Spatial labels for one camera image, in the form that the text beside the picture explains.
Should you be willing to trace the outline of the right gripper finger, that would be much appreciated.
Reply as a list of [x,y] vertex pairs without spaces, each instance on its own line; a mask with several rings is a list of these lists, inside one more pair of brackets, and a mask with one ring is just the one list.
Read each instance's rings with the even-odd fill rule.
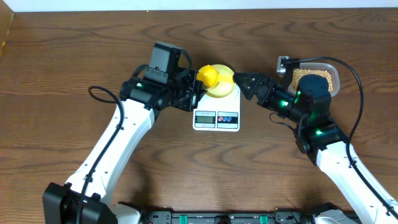
[[244,95],[245,99],[252,100],[253,97],[256,97],[258,100],[262,99],[260,95],[260,90],[264,86],[263,82],[252,83],[252,84],[240,84],[239,88]]
[[259,87],[268,84],[271,79],[264,73],[237,72],[233,80],[239,87]]

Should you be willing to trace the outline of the yellow measuring scoop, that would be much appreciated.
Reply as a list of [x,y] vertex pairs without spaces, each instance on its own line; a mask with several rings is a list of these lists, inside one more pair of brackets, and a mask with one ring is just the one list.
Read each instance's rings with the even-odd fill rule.
[[206,65],[199,69],[196,79],[207,88],[214,88],[220,82],[233,83],[234,72],[226,65]]

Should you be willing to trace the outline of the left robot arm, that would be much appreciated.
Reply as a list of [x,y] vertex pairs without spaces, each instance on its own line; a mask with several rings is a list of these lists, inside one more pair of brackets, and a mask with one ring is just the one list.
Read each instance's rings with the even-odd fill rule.
[[64,185],[50,183],[43,194],[46,223],[139,223],[141,213],[111,205],[117,182],[139,141],[168,107],[193,111],[204,94],[196,70],[162,73],[145,68],[125,81],[113,118],[89,156]]

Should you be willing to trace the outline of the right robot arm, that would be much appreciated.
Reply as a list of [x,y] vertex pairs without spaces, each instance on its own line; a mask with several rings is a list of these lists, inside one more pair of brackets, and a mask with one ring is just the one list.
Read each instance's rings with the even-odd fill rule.
[[362,223],[397,223],[397,201],[364,166],[348,137],[330,118],[328,81],[319,75],[300,79],[291,94],[263,73],[235,73],[244,97],[287,118],[300,152],[324,172],[345,196]]

